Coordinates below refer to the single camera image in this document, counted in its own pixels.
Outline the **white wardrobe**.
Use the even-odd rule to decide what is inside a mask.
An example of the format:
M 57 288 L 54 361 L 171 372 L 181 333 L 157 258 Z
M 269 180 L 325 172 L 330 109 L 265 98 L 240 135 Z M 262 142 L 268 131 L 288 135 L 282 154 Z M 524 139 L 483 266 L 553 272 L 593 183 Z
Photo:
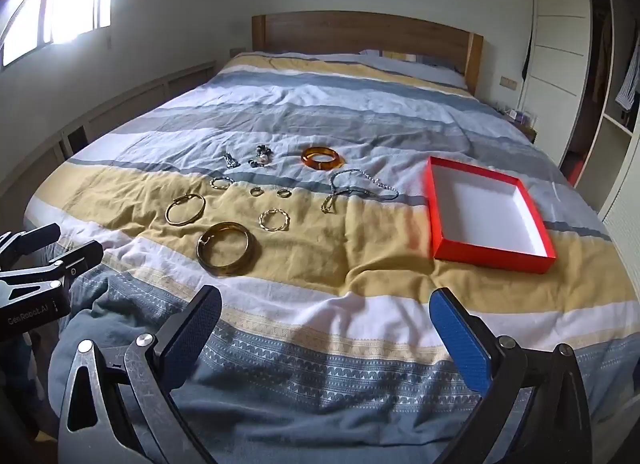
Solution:
M 634 143 L 632 117 L 615 97 L 638 25 L 624 0 L 534 0 L 529 64 L 518 107 L 533 117 L 536 145 L 561 169 L 585 153 L 574 187 L 605 216 Z

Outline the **red white shallow box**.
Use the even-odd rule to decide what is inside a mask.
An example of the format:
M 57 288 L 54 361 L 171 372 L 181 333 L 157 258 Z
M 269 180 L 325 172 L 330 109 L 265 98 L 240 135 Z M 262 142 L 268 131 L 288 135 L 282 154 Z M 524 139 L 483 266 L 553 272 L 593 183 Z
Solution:
M 432 156 L 424 194 L 433 258 L 535 274 L 556 261 L 546 226 L 518 178 Z

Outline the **wide gold bangle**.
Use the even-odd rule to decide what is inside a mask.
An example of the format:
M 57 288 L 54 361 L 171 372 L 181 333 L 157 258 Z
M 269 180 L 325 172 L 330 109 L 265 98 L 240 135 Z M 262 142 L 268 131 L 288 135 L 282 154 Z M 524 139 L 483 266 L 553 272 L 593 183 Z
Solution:
M 214 276 L 236 276 L 253 262 L 255 240 L 245 226 L 224 221 L 208 228 L 196 243 L 200 265 Z

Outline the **hanging striped shirt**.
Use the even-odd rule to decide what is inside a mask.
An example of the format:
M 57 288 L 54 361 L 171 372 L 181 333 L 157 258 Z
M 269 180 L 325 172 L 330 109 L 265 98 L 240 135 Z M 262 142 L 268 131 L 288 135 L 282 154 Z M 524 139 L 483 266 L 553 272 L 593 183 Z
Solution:
M 640 62 L 640 38 L 634 45 L 634 53 L 631 56 L 628 70 L 620 90 L 616 94 L 615 102 L 626 112 L 634 105 L 634 99 L 639 86 L 639 62 Z

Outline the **wooden headboard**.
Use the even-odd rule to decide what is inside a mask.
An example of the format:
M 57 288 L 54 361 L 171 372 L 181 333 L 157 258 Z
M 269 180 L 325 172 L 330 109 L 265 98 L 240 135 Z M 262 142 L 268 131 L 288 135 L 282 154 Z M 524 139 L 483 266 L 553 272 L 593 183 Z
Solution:
M 356 54 L 379 49 L 425 54 L 453 65 L 476 93 L 484 37 L 452 26 L 363 11 L 293 11 L 258 14 L 252 24 L 256 51 Z

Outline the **wooden nightstand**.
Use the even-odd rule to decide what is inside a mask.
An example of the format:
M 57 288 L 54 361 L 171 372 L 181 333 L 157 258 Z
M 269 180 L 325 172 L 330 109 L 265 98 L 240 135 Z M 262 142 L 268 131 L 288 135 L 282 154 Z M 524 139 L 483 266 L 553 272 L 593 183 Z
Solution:
M 502 116 L 508 123 L 518 129 L 531 143 L 534 143 L 537 137 L 537 132 L 533 127 L 528 127 L 524 125 L 520 125 L 518 123 L 512 123 L 510 120 L 507 120 L 504 116 Z

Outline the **striped duvet bed cover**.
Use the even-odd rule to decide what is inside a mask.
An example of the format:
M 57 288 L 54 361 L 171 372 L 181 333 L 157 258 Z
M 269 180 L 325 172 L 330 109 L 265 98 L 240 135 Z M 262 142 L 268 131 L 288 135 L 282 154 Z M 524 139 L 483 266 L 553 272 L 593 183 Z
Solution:
M 446 286 L 496 334 L 574 348 L 593 458 L 634 442 L 639 302 L 596 212 L 544 152 L 465 89 L 356 54 L 242 54 L 208 83 L 130 120 L 55 169 L 30 228 L 58 224 L 56 256 L 88 241 L 102 262 L 70 288 L 48 372 L 62 408 L 78 344 L 157 330 L 206 284 L 224 309 L 181 414 L 221 463 L 431 463 L 477 404 L 428 315 Z M 300 154 L 328 146 L 340 168 Z M 241 165 L 230 169 L 222 154 Z M 544 274 L 431 258 L 431 156 L 521 180 L 555 249 Z M 206 199 L 173 227 L 168 204 Z M 233 221 L 254 236 L 247 272 L 214 276 L 196 243 Z

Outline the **silver charm pendant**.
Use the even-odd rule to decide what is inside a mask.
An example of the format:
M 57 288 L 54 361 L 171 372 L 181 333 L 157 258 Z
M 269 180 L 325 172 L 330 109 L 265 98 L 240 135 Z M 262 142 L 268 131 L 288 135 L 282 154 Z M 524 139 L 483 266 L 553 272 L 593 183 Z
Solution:
M 226 166 L 230 169 L 234 169 L 237 168 L 241 165 L 240 162 L 238 162 L 230 153 L 228 152 L 224 152 L 224 154 L 222 154 L 222 156 L 224 157 L 224 162 L 226 163 Z

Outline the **striped pillow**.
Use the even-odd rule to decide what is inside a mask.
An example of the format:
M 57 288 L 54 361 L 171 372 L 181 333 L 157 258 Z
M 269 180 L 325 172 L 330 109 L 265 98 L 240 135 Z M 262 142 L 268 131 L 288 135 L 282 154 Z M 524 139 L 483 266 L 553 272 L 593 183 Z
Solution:
M 385 72 L 407 75 L 457 88 L 468 88 L 464 75 L 446 60 L 425 54 L 402 54 L 401 52 L 365 49 L 360 51 L 362 62 Z

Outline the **amber resin bangle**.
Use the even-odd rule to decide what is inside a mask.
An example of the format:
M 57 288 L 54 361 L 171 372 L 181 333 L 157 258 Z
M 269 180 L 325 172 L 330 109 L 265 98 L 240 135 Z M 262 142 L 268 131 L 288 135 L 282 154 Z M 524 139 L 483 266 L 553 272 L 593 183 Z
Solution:
M 305 166 L 322 172 L 340 168 L 344 164 L 341 155 L 328 146 L 310 146 L 300 154 L 300 160 Z

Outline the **red object in wardrobe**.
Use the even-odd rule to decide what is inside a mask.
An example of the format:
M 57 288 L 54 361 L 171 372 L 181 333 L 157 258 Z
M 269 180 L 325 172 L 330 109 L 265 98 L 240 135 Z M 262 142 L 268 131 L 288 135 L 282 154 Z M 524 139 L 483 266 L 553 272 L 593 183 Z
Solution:
M 585 153 L 568 151 L 561 164 L 561 172 L 565 176 L 568 183 L 575 187 L 582 173 L 586 160 Z

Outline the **thin gold bangle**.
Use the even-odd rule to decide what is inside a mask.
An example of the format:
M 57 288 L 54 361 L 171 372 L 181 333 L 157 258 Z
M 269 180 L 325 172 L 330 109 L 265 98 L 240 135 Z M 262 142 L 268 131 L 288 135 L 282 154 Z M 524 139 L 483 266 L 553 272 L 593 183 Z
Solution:
M 165 221 L 173 227 L 195 224 L 206 210 L 206 199 L 198 193 L 186 193 L 174 198 L 166 207 Z

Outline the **items on nightstand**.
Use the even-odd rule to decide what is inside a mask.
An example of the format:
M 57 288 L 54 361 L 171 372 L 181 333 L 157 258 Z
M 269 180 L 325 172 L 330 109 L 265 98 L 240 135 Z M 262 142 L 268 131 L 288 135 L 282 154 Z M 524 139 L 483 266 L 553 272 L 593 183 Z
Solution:
M 512 109 L 510 106 L 497 106 L 497 110 L 512 123 L 518 123 L 528 127 L 533 126 L 533 117 L 523 111 Z

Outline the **wall switch plate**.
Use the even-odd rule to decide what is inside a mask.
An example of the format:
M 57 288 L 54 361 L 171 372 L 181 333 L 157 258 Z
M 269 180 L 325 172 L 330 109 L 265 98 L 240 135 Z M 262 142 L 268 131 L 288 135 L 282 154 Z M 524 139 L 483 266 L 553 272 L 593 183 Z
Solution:
M 500 77 L 500 85 L 511 90 L 515 90 L 518 88 L 518 83 L 515 80 L 511 80 L 510 78 L 501 76 Z

